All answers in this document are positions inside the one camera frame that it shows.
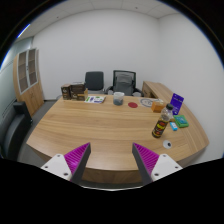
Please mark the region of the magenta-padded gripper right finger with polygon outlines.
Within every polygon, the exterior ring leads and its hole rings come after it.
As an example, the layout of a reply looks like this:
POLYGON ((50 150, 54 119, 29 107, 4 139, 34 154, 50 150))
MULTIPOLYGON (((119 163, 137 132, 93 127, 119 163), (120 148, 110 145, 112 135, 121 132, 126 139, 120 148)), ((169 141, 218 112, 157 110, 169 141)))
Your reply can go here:
POLYGON ((132 154, 138 166, 143 185, 150 184, 182 169, 167 154, 158 155, 137 143, 132 145, 132 154))

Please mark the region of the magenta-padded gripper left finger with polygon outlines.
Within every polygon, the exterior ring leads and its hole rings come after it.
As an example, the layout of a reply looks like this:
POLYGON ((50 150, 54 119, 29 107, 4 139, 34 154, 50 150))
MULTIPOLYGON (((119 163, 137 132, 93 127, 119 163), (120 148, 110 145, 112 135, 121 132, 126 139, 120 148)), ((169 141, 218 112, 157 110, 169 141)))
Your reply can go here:
POLYGON ((79 184, 90 154, 91 145, 86 143, 65 155, 56 154, 42 166, 42 169, 72 183, 79 184))

